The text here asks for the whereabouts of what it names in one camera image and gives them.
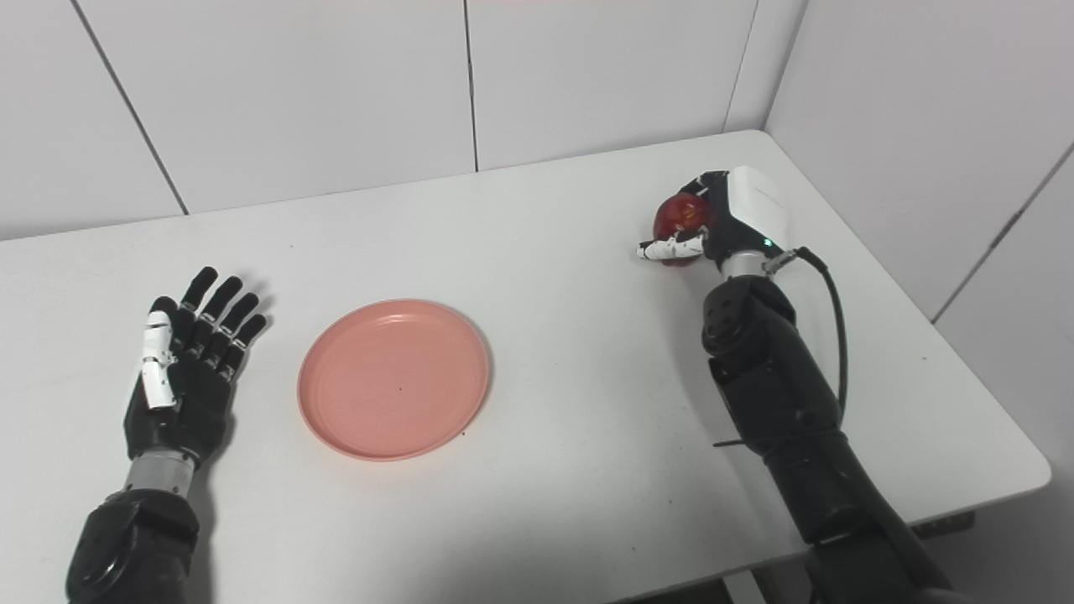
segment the white wall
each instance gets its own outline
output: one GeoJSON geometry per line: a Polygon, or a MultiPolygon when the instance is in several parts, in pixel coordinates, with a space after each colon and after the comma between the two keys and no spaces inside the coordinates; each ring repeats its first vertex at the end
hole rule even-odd
{"type": "Polygon", "coordinates": [[[1053,465],[1044,491],[984,509],[975,530],[933,545],[983,604],[1074,598],[1072,229],[1068,159],[937,322],[1053,465]]]}
{"type": "Polygon", "coordinates": [[[461,1],[83,6],[191,212],[474,169],[461,1]]]}
{"type": "Polygon", "coordinates": [[[755,6],[470,2],[479,166],[722,132],[755,6]]]}
{"type": "Polygon", "coordinates": [[[932,317],[1074,133],[1074,2],[812,0],[767,130],[932,317]]]}
{"type": "MultiPolygon", "coordinates": [[[[759,128],[803,2],[82,5],[203,212],[759,128]]],[[[176,213],[70,2],[3,3],[0,29],[16,46],[0,148],[18,167],[0,178],[0,238],[176,213]]]]}
{"type": "Polygon", "coordinates": [[[0,2],[0,240],[179,214],[66,0],[0,2]]]}

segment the red apple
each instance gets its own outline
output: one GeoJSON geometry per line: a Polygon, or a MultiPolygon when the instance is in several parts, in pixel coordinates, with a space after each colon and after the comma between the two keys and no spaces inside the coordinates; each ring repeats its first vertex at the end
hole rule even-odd
{"type": "MultiPolygon", "coordinates": [[[[709,224],[709,206],[694,193],[676,193],[656,210],[653,220],[653,239],[666,240],[690,229],[698,229],[709,224]]],[[[697,258],[662,260],[668,267],[685,267],[697,258]]]]}

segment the robotic arm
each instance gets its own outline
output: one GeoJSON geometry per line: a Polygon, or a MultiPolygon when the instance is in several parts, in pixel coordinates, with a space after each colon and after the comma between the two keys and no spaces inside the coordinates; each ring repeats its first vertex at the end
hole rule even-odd
{"type": "Polygon", "coordinates": [[[950,591],[841,430],[845,350],[837,397],[798,334],[794,306],[771,277],[795,258],[821,271],[842,344],[838,293],[819,258],[787,246],[786,212],[774,191],[752,168],[702,174],[680,192],[705,201],[708,225],[642,243],[638,255],[683,258],[699,250],[720,268],[724,282],[705,299],[701,343],[738,443],[761,457],[811,546],[807,572],[816,595],[827,604],[970,604],[950,591]]]}
{"type": "Polygon", "coordinates": [[[267,323],[229,277],[200,315],[217,273],[202,269],[183,301],[159,298],[144,331],[142,370],[124,420],[130,472],[86,519],[68,570],[71,604],[185,604],[199,523],[186,495],[220,447],[235,375],[267,323]]]}

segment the pink plate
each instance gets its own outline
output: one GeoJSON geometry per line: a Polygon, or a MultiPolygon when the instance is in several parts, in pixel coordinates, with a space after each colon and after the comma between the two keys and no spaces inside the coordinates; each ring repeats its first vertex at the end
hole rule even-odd
{"type": "Polygon", "coordinates": [[[389,461],[450,441],[488,384],[489,357],[466,319],[432,302],[391,300],[317,339],[299,373],[299,406],[330,447],[389,461]]]}

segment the silver cylinder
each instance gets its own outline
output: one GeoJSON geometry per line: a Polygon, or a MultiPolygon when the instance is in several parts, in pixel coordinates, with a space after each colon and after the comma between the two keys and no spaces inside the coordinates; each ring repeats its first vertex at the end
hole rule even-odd
{"type": "Polygon", "coordinates": [[[724,260],[720,265],[720,273],[724,275],[724,281],[742,275],[766,276],[765,260],[768,258],[755,249],[736,251],[724,260]]]}
{"type": "Polygon", "coordinates": [[[157,489],[187,497],[194,477],[194,460],[182,451],[149,449],[131,461],[124,490],[157,489]]]}

